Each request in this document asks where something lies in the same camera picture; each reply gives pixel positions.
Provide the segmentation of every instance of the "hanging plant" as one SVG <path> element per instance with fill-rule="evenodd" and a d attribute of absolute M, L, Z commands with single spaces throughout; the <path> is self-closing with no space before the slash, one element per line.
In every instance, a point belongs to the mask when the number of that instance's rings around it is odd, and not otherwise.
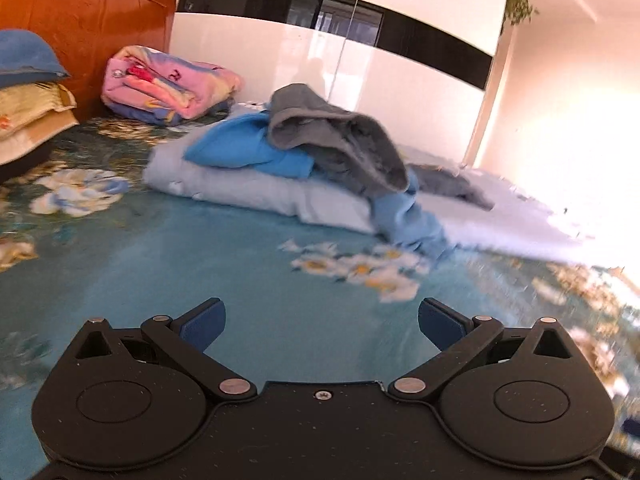
<path fill-rule="evenodd" d="M 504 6 L 504 17 L 502 19 L 502 30 L 504 30 L 505 23 L 510 25 L 519 25 L 524 20 L 531 21 L 531 17 L 534 14 L 540 12 L 531 5 L 529 0 L 507 0 Z"/>

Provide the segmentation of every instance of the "wardrobe door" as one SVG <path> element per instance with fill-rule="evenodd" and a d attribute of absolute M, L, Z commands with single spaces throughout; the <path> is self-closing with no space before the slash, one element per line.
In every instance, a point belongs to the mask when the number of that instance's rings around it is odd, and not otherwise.
<path fill-rule="evenodd" d="M 461 161 L 484 97 L 504 3 L 358 0 L 330 101 L 377 118 L 399 144 Z M 372 44 L 359 31 L 376 23 Z"/>
<path fill-rule="evenodd" d="M 303 82 L 328 97 L 356 0 L 180 0 L 170 51 L 234 70 L 239 100 Z"/>

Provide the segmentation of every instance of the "light blue cloth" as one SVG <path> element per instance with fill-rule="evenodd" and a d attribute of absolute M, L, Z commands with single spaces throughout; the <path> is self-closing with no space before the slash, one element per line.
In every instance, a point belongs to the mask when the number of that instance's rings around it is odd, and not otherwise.
<path fill-rule="evenodd" d="M 216 168 L 252 168 L 288 178 L 308 178 L 314 160 L 302 150 L 279 150 L 266 140 L 269 113 L 245 114 L 213 126 L 184 159 Z"/>
<path fill-rule="evenodd" d="M 407 175 L 409 187 L 404 193 L 371 200 L 371 222 L 389 243 L 435 262 L 450 252 L 449 243 L 435 215 L 416 202 L 420 186 L 415 173 L 408 170 Z"/>
<path fill-rule="evenodd" d="M 40 36 L 20 28 L 0 30 L 0 88 L 58 81 L 69 74 Z"/>
<path fill-rule="evenodd" d="M 231 116 L 247 114 L 248 110 L 253 114 L 250 108 L 233 106 Z M 305 224 L 374 233 L 367 199 L 335 182 L 314 177 L 283 178 L 254 168 L 213 168 L 185 160 L 185 150 L 209 131 L 210 126 L 204 126 L 155 146 L 143 174 L 145 183 L 172 195 L 295 216 Z"/>
<path fill-rule="evenodd" d="M 123 105 L 121 103 L 117 103 L 114 101 L 109 101 L 105 103 L 112 112 L 121 117 L 126 117 L 127 119 L 134 119 L 136 121 L 142 121 L 146 124 L 156 124 L 157 126 L 175 126 L 182 122 L 182 117 L 180 114 L 173 114 L 171 120 L 166 120 L 166 109 L 165 108 L 156 108 L 158 114 L 154 114 L 151 112 L 147 112 L 146 110 L 141 110 L 140 108 L 135 108 L 129 105 Z"/>

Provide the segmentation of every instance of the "yellow cloth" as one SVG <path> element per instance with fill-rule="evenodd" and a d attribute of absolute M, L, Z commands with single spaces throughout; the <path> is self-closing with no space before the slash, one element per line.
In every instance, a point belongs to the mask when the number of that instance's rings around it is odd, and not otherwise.
<path fill-rule="evenodd" d="M 10 136 L 0 139 L 0 165 L 16 160 L 67 128 L 78 124 L 71 110 L 50 110 Z"/>
<path fill-rule="evenodd" d="M 52 110 L 63 112 L 75 107 L 73 94 L 57 83 L 32 83 L 0 89 L 0 140 L 7 139 Z"/>

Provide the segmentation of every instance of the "blue cloth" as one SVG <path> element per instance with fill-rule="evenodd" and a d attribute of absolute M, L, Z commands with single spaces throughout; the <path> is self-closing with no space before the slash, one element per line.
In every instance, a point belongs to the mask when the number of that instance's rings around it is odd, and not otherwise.
<path fill-rule="evenodd" d="M 174 114 L 171 117 L 171 120 L 167 121 L 165 108 L 156 108 L 156 110 L 158 110 L 157 115 L 155 113 L 147 112 L 146 110 L 141 110 L 140 108 L 123 105 L 114 101 L 109 102 L 109 108 L 112 112 L 120 115 L 121 117 L 142 121 L 146 124 L 156 124 L 157 126 L 175 126 L 182 121 L 182 117 L 180 117 L 179 114 Z"/>
<path fill-rule="evenodd" d="M 233 102 L 233 98 L 229 98 L 226 101 L 222 101 L 221 103 L 213 105 L 207 111 L 207 114 L 215 115 L 219 112 L 228 112 Z M 153 112 L 148 112 L 146 110 L 141 110 L 140 108 L 135 108 L 133 106 L 116 103 L 114 101 L 109 101 L 108 107 L 116 115 L 126 117 L 127 119 L 142 121 L 143 123 L 147 124 L 156 124 L 157 126 L 176 126 L 179 123 L 183 122 L 180 114 L 173 114 L 171 120 L 167 121 L 167 110 L 165 108 L 156 108 L 156 110 L 158 111 L 158 114 L 156 114 Z"/>
<path fill-rule="evenodd" d="M 269 113 L 244 114 L 213 126 L 184 153 L 184 160 L 216 168 L 244 168 L 288 178 L 308 178 L 314 160 L 302 150 L 279 150 L 266 139 Z"/>
<path fill-rule="evenodd" d="M 420 189 L 415 173 L 408 170 L 407 175 L 409 187 L 404 193 L 371 200 L 371 222 L 389 243 L 435 262 L 450 253 L 449 243 L 435 215 L 415 201 Z"/>
<path fill-rule="evenodd" d="M 0 88 L 58 81 L 69 74 L 40 36 L 20 28 L 0 30 Z"/>

